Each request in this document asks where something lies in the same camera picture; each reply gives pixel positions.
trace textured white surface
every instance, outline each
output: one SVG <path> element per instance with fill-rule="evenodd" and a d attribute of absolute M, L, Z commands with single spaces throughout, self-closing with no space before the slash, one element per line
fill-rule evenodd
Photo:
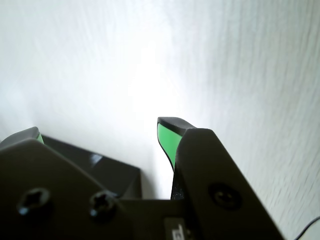
<path fill-rule="evenodd" d="M 215 131 L 293 239 L 320 215 L 319 33 L 317 0 L 2 0 L 0 140 L 37 126 L 168 198 L 156 120 L 184 118 Z"/>

